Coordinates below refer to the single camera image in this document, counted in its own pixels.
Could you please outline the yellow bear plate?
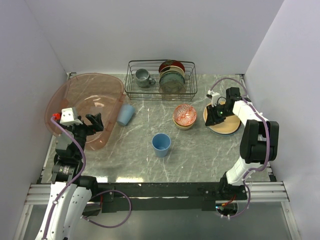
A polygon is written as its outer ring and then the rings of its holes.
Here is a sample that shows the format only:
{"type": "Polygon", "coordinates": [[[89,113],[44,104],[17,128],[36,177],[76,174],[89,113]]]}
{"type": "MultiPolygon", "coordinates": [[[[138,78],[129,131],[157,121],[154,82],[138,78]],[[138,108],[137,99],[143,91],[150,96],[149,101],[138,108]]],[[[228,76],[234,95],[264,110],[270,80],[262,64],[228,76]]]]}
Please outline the yellow bear plate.
{"type": "Polygon", "coordinates": [[[221,129],[231,129],[231,128],[237,128],[238,126],[241,126],[242,123],[240,119],[236,115],[228,116],[224,120],[224,122],[216,125],[212,125],[216,128],[221,128],[221,129]]]}

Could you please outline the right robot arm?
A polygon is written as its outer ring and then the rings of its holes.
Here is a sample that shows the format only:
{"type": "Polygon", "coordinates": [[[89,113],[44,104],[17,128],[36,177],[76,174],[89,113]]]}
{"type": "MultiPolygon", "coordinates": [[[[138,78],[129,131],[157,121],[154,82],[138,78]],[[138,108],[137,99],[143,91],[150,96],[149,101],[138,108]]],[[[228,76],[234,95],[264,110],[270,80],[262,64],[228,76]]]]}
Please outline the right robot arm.
{"type": "Polygon", "coordinates": [[[246,179],[254,172],[262,172],[269,161],[275,160],[278,152],[279,124],[263,117],[251,100],[240,95],[238,87],[226,90],[225,103],[219,103],[221,95],[209,90],[206,95],[211,104],[206,107],[207,127],[219,126],[228,117],[237,117],[244,126],[240,142],[240,157],[233,167],[225,172],[219,183],[219,195],[230,199],[246,179]]]}

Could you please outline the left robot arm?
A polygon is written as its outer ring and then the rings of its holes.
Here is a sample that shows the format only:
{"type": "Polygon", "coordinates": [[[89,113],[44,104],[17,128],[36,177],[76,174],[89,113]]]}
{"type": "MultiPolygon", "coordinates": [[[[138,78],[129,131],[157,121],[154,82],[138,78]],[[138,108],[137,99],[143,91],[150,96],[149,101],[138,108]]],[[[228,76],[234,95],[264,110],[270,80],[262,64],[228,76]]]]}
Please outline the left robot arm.
{"type": "Polygon", "coordinates": [[[51,117],[61,130],[51,170],[49,201],[37,240],[69,240],[88,201],[99,195],[97,179],[83,175],[87,137],[104,130],[102,116],[87,114],[85,124],[73,108],[65,108],[51,117]]]}

